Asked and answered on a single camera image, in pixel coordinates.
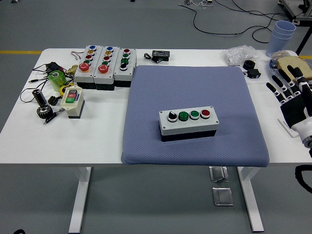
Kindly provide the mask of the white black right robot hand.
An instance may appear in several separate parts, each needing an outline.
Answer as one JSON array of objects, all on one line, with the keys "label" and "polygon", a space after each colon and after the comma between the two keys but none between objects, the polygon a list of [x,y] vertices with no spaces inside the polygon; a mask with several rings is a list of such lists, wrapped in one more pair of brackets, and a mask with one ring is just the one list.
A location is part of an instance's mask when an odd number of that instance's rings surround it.
[{"label": "white black right robot hand", "polygon": [[289,85],[286,87],[281,80],[273,75],[273,81],[281,91],[269,82],[266,86],[280,103],[280,109],[288,127],[298,132],[306,148],[312,148],[312,90],[300,68],[288,65],[287,69],[294,76],[294,83],[283,69],[278,72]]}]

